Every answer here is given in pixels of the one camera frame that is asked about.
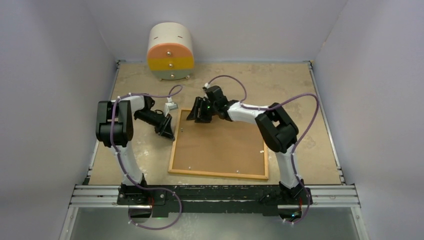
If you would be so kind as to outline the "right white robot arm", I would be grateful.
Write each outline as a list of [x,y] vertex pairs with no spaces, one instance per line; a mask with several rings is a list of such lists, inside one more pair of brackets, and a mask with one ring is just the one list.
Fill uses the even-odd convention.
[[289,114],[278,103],[270,106],[244,105],[239,100],[228,100],[221,87],[206,84],[205,96],[196,97],[187,116],[188,121],[210,123],[213,116],[229,122],[255,124],[268,149],[275,153],[279,168],[279,188],[282,200],[294,203],[304,192],[303,180],[296,167],[294,153],[299,129]]

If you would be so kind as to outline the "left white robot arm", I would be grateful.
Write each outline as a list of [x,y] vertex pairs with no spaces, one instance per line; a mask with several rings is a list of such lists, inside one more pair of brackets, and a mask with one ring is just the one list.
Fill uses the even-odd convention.
[[122,174],[120,189],[123,195],[138,205],[146,203],[149,193],[162,187],[148,186],[134,154],[132,139],[135,120],[141,120],[154,128],[163,138],[175,140],[172,116],[162,110],[153,110],[154,96],[147,93],[128,93],[116,100],[104,100],[97,104],[95,135],[99,142],[115,156]]

